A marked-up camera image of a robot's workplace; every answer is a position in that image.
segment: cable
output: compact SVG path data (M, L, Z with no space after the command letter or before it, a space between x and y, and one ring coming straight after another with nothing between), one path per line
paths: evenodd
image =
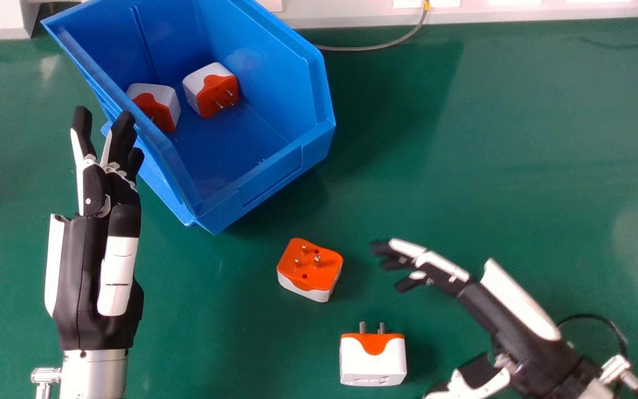
M578 315L567 316L567 318L565 318L564 320L560 321L560 323L558 323L558 328L562 328L563 326L566 326L567 324L569 324L571 321L574 321L574 320L596 320L596 321L601 321L601 323L607 324L607 326L610 328L612 333L616 336L617 340L619 341L620 354L626 359L629 358L629 354L627 350L629 341L627 341L625 334L617 326L617 324L615 324L612 320L608 318L604 318L603 316L600 316L600 315L594 315L593 313L580 313ZM612 399L618 398L618 396L620 395L620 391L622 391L622 385L623 385L622 381L617 382L617 384L615 385L615 388L613 389L614 395Z
M428 16L428 11L430 10L430 0L425 0L425 5L423 6L423 16L420 17L420 22L415 25L415 28L410 32L405 33L405 35L400 36L395 40L391 40L387 43L377 44L377 45L365 45L362 47L334 47L331 45L316 45L316 48L323 51L337 51L337 52L359 52L359 51L373 51L373 50L383 50L383 48L393 47L394 45L400 44L409 38L413 37L415 33L423 27L425 23L425 17Z

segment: robotic arm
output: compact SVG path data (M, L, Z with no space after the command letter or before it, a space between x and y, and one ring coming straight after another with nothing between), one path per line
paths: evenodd
M638 395L638 378L621 355L602 368L562 339L542 308L495 260L477 281L427 248L393 238L372 245L385 270L409 269L395 288L404 293L433 285L461 303L491 335L496 359L485 352L454 370L449 383L430 389L425 399L483 399L511 386L535 399L612 399L608 386L622 381Z
M134 278L142 209L136 175L144 154L134 146L134 118L122 112L97 162L90 141L92 116L75 109L70 129L78 184L78 214L52 214L45 307L63 349L61 368L31 374L36 398L124 397L127 354L142 319L144 292Z

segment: orange surface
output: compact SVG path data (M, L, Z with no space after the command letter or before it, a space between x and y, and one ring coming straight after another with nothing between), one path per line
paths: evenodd
M208 75L203 78L203 88L195 95L198 113L208 118L218 113L223 107L233 106L239 99L238 79L235 75Z
M306 249L302 248L303 244L307 245ZM319 263L314 261L317 255L321 256ZM343 263L344 258L333 250L302 238L292 238L277 263L277 271L300 290L328 291L334 285Z
M385 351L388 341L394 338L405 339L403 334L342 334L341 338L357 339L369 355L378 356Z
M144 115L149 116L149 119L151 119L161 131L172 132L177 129L177 127L174 126L174 118L172 118L172 112L169 111L169 107L157 102L152 93L142 93L132 99L132 101L140 107Z

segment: tabletop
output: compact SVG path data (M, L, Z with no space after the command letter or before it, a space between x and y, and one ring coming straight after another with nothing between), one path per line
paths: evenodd
M362 45L403 31L303 34ZM225 232L184 227L140 184L146 300L128 397L420 397L489 340L432 288L393 290L403 276L369 252L387 237L475 275L496 258L554 320L615 320L638 374L638 19L434 25L388 50L328 53L326 68L329 156ZM93 93L42 30L0 42L0 397L33 397L30 371L60 366L43 282L49 214L75 210L79 104L99 131ZM329 303L277 283L292 237L344 256ZM405 334L401 386L339 384L339 336L363 320ZM617 350L599 324L564 333L597 362Z

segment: blue container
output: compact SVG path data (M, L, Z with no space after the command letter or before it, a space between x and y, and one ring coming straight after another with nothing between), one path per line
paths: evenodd
M187 226L218 233L326 157L336 122L322 55L253 0L93 0L43 26L109 121L134 114L140 176ZM214 61L238 77L241 101L202 119L182 79ZM132 83L175 88L177 131L127 98Z

